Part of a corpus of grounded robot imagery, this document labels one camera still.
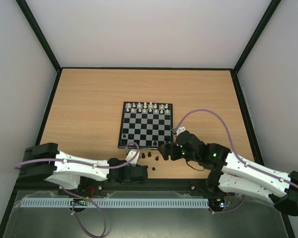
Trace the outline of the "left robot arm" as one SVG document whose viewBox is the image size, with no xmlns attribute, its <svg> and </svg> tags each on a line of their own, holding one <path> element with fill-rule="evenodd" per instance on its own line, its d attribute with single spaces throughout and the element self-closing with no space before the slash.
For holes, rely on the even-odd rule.
<svg viewBox="0 0 298 238">
<path fill-rule="evenodd" d="M 58 149 L 57 143 L 46 143 L 25 149 L 23 161 L 14 169 L 19 170 L 20 181 L 44 180 L 74 190 L 79 188 L 83 178 L 120 184 L 146 181 L 147 168 L 137 164 L 140 156 L 136 147 L 126 150 L 124 160 L 92 160 L 67 154 Z"/>
</svg>

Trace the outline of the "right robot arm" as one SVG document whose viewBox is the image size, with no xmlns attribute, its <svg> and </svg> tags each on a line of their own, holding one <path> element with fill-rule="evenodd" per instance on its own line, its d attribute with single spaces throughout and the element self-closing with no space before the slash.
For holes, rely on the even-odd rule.
<svg viewBox="0 0 298 238">
<path fill-rule="evenodd" d="M 280 172 L 235 155 L 229 148 L 216 143 L 204 143 L 185 129 L 177 133 L 176 141 L 159 146 L 165 160 L 185 159 L 198 163 L 209 176 L 207 190 L 238 193 L 267 202 L 290 216 L 298 216 L 298 172 Z"/>
</svg>

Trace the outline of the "black and silver chessboard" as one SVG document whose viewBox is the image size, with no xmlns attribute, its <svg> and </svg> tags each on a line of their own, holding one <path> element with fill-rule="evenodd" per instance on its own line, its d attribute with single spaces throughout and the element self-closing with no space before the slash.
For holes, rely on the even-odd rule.
<svg viewBox="0 0 298 238">
<path fill-rule="evenodd" d="M 127 103 L 130 103 L 129 112 L 126 112 Z M 132 103 L 136 104 L 135 112 L 131 112 Z M 142 113 L 139 113 L 139 102 L 124 102 L 122 110 L 122 118 L 120 125 L 120 134 L 118 139 L 118 148 L 124 148 L 127 144 L 134 142 L 138 144 L 140 148 L 157 149 L 160 145 L 173 142 L 173 105 L 168 104 L 169 113 L 165 113 L 165 104 L 152 102 L 153 106 L 157 104 L 158 114 L 154 113 L 152 107 L 152 113 L 148 113 L 149 102 L 147 102 L 146 113 L 143 113 L 144 102 L 141 103 Z M 163 114 L 160 114 L 160 105 L 163 104 Z M 133 134 L 134 138 L 129 139 L 129 134 Z"/>
</svg>

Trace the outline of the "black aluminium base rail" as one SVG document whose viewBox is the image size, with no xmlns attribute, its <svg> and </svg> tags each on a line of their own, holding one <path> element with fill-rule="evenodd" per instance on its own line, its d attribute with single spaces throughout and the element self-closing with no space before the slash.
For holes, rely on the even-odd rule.
<svg viewBox="0 0 298 238">
<path fill-rule="evenodd" d="M 206 179 L 147 179 L 144 182 L 126 182 L 120 184 L 113 181 L 94 181 L 89 178 L 82 177 L 78 189 L 74 192 L 82 195 L 91 186 L 94 188 L 95 196 L 104 197 L 107 193 L 115 191 L 174 191 L 180 194 L 189 194 L 192 196 L 202 196 L 204 198 L 222 198 L 227 192 L 220 190 L 210 192 L 206 186 Z"/>
</svg>

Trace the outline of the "black cage frame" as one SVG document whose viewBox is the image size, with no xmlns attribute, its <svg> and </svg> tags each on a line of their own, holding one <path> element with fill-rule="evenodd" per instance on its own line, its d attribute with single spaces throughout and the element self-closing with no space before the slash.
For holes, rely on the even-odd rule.
<svg viewBox="0 0 298 238">
<path fill-rule="evenodd" d="M 29 23 L 30 27 L 32 28 L 32 31 L 36 35 L 38 41 L 40 42 L 43 50 L 45 51 L 46 55 L 48 56 L 49 60 L 51 61 L 55 71 L 56 71 L 56 77 L 54 80 L 54 84 L 52 87 L 52 91 L 49 97 L 49 101 L 47 103 L 47 107 L 44 112 L 44 116 L 40 125 L 40 129 L 35 141 L 35 144 L 37 145 L 43 135 L 43 131 L 45 129 L 45 125 L 47 122 L 47 118 L 52 106 L 52 102 L 56 93 L 57 86 L 59 84 L 59 80 L 61 77 L 62 70 L 64 67 L 61 67 L 58 63 L 50 45 L 48 44 L 48 41 L 46 40 L 46 37 L 44 36 L 44 33 L 42 32 L 37 20 L 35 19 L 35 16 L 33 15 L 28 3 L 25 0 L 18 0 L 17 4 L 22 11 L 22 14 L 26 18 L 27 22 Z M 252 153 L 255 157 L 255 161 L 259 163 L 264 163 L 262 154 L 259 149 L 258 141 L 254 132 L 254 128 L 251 125 L 251 119 L 250 119 L 250 113 L 248 112 L 248 109 L 246 108 L 246 101 L 245 97 L 242 94 L 241 85 L 238 81 L 237 73 L 242 68 L 243 64 L 245 63 L 247 57 L 249 56 L 251 50 L 255 46 L 256 42 L 258 41 L 260 35 L 264 31 L 266 25 L 270 21 L 271 17 L 275 13 L 277 7 L 279 6 L 280 1 L 279 0 L 272 0 L 270 1 L 267 9 L 265 10 L 263 16 L 261 17 L 258 25 L 256 26 L 250 40 L 248 41 L 245 49 L 243 50 L 241 56 L 239 57 L 236 65 L 234 68 L 203 68 L 203 67 L 89 67 L 88 69 L 135 69 L 135 70 L 201 70 L 201 71 L 210 71 L 210 70 L 228 70 L 230 71 L 235 93 L 238 99 L 239 107 L 241 110 L 241 114 L 243 117 L 243 121 L 246 127 L 246 132 L 248 136 L 248 140 L 251 145 Z"/>
</svg>

